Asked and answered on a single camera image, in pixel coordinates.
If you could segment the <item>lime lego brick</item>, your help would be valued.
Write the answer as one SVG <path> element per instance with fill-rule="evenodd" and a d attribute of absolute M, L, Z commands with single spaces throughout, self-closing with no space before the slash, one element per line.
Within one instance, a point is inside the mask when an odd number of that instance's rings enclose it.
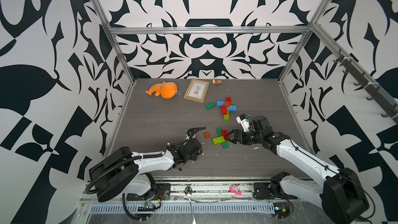
<path fill-rule="evenodd" d="M 229 111 L 226 112 L 226 114 L 224 115 L 224 121 L 229 121 L 230 120 L 230 113 Z"/>
<path fill-rule="evenodd" d="M 214 145 L 219 145 L 225 142 L 225 138 L 223 136 L 219 136 L 212 139 Z"/>

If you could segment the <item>blue lego brick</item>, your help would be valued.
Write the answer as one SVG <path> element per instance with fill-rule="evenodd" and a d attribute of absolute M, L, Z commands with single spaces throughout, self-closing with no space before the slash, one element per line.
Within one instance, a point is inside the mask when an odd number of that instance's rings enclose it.
<path fill-rule="evenodd" d="M 230 106 L 227 107 L 227 111 L 236 112 L 237 111 L 237 106 L 236 105 L 230 105 Z"/>
<path fill-rule="evenodd" d="M 216 102 L 216 104 L 217 104 L 217 106 L 224 106 L 224 105 L 225 105 L 225 101 L 220 101 L 220 100 L 218 100 L 218 101 Z"/>

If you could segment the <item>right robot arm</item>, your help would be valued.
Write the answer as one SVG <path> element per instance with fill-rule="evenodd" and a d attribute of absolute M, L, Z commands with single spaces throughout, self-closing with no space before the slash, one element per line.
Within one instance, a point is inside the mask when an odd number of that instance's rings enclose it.
<path fill-rule="evenodd" d="M 273 154 L 289 161 L 311 178 L 311 181 L 281 172 L 270 179 L 268 192 L 255 190 L 256 199 L 295 196 L 323 209 L 336 224 L 350 224 L 361 218 L 373 202 L 362 188 L 357 174 L 339 169 L 307 152 L 288 135 L 273 131 L 264 116 L 236 118 L 241 129 L 234 129 L 222 137 L 233 144 L 260 144 Z"/>

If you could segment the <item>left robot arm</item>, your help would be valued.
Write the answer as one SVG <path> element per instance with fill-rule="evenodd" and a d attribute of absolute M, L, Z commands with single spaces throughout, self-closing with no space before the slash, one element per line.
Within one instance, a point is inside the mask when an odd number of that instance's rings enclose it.
<path fill-rule="evenodd" d="M 161 151 L 132 152 L 127 146 L 116 150 L 89 170 L 90 182 L 84 194 L 96 194 L 98 202 L 119 194 L 150 199 L 157 189 L 151 172 L 182 170 L 188 161 L 196 161 L 203 149 L 195 135 L 203 130 L 206 128 L 190 128 L 184 141 L 167 143 Z"/>

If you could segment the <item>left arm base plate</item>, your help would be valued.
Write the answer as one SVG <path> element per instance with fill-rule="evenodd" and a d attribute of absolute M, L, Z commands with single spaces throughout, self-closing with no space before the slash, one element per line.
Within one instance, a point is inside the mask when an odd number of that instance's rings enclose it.
<path fill-rule="evenodd" d="M 151 188 L 143 196 L 138 196 L 136 194 L 127 194 L 126 199 L 128 201 L 146 201 L 146 200 L 156 200 L 156 199 L 169 199 L 171 193 L 171 184 L 156 184 L 154 188 Z"/>

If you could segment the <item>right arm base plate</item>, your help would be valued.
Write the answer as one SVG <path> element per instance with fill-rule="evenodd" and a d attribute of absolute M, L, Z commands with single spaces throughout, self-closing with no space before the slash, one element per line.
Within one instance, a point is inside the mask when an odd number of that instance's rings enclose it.
<path fill-rule="evenodd" d="M 256 200 L 296 200 L 296 196 L 286 195 L 280 186 L 274 183 L 254 183 L 253 197 Z"/>

